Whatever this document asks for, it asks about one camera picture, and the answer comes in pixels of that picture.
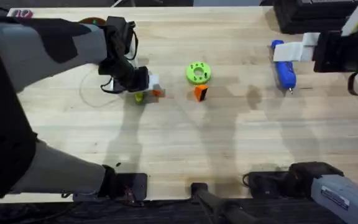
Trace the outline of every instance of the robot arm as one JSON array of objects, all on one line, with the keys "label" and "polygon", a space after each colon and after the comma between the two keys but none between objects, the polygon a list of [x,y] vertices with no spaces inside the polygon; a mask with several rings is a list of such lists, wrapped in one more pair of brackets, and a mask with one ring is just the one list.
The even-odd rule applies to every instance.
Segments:
[{"label": "robot arm", "polygon": [[123,195],[130,184],[113,168],[38,140],[16,93],[86,63],[99,64],[99,74],[112,76],[121,91],[147,89],[147,68],[134,68],[124,56],[133,27],[118,17],[110,17],[103,26],[0,17],[0,198],[23,192],[111,199]]},{"label": "robot arm", "polygon": [[110,17],[105,26],[63,19],[0,17],[0,58],[16,91],[86,63],[100,65],[125,90],[148,88],[145,68],[135,69],[125,58],[134,23]]},{"label": "robot arm", "polygon": [[308,198],[348,224],[358,223],[358,185],[324,162],[299,162],[288,172],[250,172],[253,198]]}]

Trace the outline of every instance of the yellow object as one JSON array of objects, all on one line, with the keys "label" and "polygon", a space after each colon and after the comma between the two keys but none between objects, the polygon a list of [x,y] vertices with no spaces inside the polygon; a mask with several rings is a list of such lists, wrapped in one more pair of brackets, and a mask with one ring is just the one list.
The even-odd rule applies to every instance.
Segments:
[{"label": "yellow object", "polygon": [[137,104],[141,104],[144,101],[144,93],[143,92],[138,92],[135,93],[135,102]]}]

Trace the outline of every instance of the small toy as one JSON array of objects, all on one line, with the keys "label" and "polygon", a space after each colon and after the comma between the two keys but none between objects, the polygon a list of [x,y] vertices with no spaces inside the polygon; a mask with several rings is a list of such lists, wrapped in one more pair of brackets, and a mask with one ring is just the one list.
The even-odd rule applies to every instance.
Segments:
[{"label": "small toy", "polygon": [[[274,40],[272,42],[272,50],[275,50],[276,45],[284,44],[282,40]],[[292,67],[292,62],[275,62],[276,71],[280,85],[284,90],[293,93],[293,89],[296,85],[296,76]]]},{"label": "small toy", "polygon": [[194,95],[199,102],[205,100],[206,91],[208,90],[207,85],[198,85],[194,88]]},{"label": "small toy", "polygon": [[141,105],[144,101],[144,92],[137,92],[134,94],[135,96],[135,103]]},{"label": "small toy", "polygon": [[186,69],[187,80],[194,85],[207,83],[211,75],[211,68],[204,62],[193,62]]}]

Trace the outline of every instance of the gray robot arm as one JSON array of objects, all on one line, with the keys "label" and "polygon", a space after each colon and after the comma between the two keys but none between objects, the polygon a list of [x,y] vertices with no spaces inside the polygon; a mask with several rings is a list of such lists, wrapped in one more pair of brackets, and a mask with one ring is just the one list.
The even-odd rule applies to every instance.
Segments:
[{"label": "gray robot arm", "polygon": [[134,26],[109,18],[112,24],[95,26],[0,17],[0,198],[38,192],[113,199],[130,187],[113,168],[37,139],[16,95],[31,83],[86,63],[98,64],[99,74],[112,76],[122,90],[146,89],[147,68],[134,68],[124,56]]}]

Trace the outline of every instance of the gray device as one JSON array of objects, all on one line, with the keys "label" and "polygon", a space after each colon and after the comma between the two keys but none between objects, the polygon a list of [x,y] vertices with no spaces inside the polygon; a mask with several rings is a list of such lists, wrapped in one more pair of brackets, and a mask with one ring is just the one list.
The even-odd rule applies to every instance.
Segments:
[{"label": "gray device", "polygon": [[314,179],[311,198],[348,224],[358,224],[358,185],[340,175]]}]

